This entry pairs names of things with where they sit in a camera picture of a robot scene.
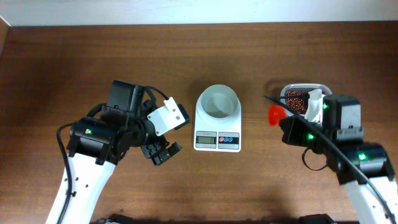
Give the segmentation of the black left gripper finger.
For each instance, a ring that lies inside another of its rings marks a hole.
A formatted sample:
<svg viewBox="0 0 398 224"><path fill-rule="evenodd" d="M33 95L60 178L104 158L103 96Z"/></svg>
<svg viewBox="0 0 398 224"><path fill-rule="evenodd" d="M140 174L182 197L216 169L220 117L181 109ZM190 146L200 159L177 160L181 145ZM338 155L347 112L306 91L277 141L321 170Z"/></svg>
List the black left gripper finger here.
<svg viewBox="0 0 398 224"><path fill-rule="evenodd" d="M154 142L141 146L142 153L146 159L153 159L159 155L162 145Z"/></svg>
<svg viewBox="0 0 398 224"><path fill-rule="evenodd" d="M169 160L171 157L180 152L181 149L182 146L177 142L173 143L168 148L163 147L151 157L152 162L154 163L155 166L160 166L165 161Z"/></svg>

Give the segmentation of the white digital kitchen scale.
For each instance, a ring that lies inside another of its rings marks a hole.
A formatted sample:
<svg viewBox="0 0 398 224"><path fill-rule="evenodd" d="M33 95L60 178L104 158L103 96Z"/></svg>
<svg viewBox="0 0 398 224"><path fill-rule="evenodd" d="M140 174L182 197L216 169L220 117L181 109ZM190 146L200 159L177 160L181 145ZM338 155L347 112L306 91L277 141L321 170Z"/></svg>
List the white digital kitchen scale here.
<svg viewBox="0 0 398 224"><path fill-rule="evenodd" d="M199 105L199 99L195 110L193 148L197 151L240 152L242 149L241 104L235 116L214 119L205 115Z"/></svg>

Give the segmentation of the red plastic scoop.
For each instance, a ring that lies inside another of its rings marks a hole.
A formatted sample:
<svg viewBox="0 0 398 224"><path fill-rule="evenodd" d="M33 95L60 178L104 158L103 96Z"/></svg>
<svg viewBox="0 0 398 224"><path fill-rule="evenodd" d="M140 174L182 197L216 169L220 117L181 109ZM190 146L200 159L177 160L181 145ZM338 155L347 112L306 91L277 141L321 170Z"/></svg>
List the red plastic scoop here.
<svg viewBox="0 0 398 224"><path fill-rule="evenodd" d="M271 126L279 125L287 117L285 109L279 105L271 105L268 111L268 121Z"/></svg>

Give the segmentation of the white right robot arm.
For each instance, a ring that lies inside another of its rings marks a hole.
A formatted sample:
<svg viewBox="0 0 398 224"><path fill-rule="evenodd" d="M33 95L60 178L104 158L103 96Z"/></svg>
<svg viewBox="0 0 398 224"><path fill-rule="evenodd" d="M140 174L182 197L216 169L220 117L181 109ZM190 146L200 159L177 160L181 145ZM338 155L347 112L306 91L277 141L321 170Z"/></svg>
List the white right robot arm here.
<svg viewBox="0 0 398 224"><path fill-rule="evenodd" d="M299 114L281 119L282 142L326 157L360 223L397 223L396 174L386 150L364 140L359 100L327 95L321 110L321 124Z"/></svg>

